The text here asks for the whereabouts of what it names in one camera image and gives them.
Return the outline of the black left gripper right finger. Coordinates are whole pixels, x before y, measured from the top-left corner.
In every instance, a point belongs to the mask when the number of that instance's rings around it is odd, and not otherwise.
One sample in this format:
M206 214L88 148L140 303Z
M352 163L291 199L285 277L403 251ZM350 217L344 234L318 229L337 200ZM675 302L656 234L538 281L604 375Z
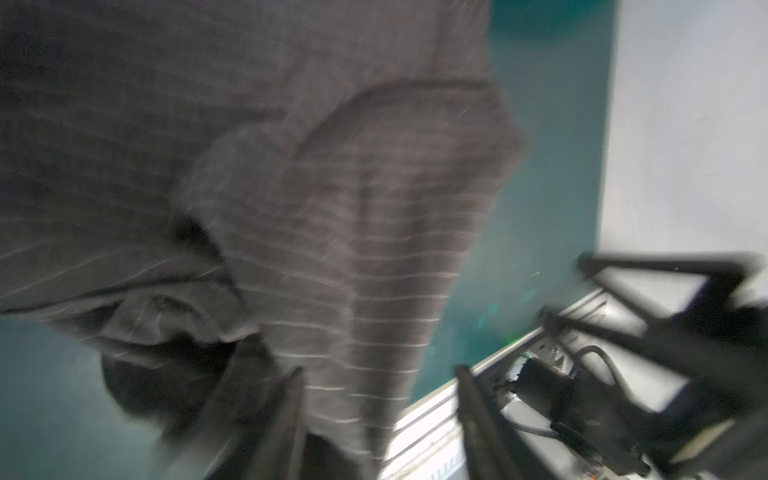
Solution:
M473 480L524 480L526 474L512 456L508 431L475 376L464 365L455 367L457 417L463 431L468 477Z

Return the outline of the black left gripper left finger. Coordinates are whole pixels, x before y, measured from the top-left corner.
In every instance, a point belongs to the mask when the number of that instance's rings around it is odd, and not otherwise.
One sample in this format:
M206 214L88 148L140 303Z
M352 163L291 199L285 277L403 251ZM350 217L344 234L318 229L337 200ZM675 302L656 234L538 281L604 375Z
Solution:
M297 479L306 442L304 372L294 369L208 479Z

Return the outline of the dark grey pinstriped shirt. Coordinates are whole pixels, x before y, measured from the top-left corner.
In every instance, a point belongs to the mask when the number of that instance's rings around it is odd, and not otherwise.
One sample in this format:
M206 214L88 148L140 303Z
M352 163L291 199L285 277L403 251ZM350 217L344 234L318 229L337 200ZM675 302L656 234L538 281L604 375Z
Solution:
M206 477L304 372L373 479L521 141L489 1L5 1L1 314L98 351Z

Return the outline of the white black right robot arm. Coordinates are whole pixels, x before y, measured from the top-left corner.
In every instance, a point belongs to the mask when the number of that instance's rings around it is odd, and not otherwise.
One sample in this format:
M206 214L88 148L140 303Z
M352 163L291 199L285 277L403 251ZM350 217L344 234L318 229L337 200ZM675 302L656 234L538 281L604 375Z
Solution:
M739 287L756 268L746 255L617 256L583 254L578 270L644 323L639 334L544 310L556 340L581 333L596 346L567 348L565 374L533 355L510 366L506 392L543 415L556 439L618 474L658 471L669 479L763 479L767 475L767 308L741 304ZM648 300L609 278L612 269L693 276L701 285L678 311L655 312ZM626 382L602 381L585 358L608 346L686 378L658 412L642 408Z

